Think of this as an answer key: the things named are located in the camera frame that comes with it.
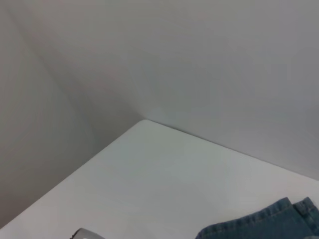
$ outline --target gray wall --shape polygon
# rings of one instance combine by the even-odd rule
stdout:
[[[100,149],[0,6],[0,227]]]
[[[4,2],[104,145],[148,118],[319,179],[319,1]]]

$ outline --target denim fabric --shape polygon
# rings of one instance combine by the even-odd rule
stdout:
[[[251,215],[204,228],[196,239],[314,239],[319,211],[310,198],[291,204],[283,198]]]

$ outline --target white table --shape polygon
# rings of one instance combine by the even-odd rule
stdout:
[[[144,120],[0,230],[2,239],[194,239],[319,182]]]

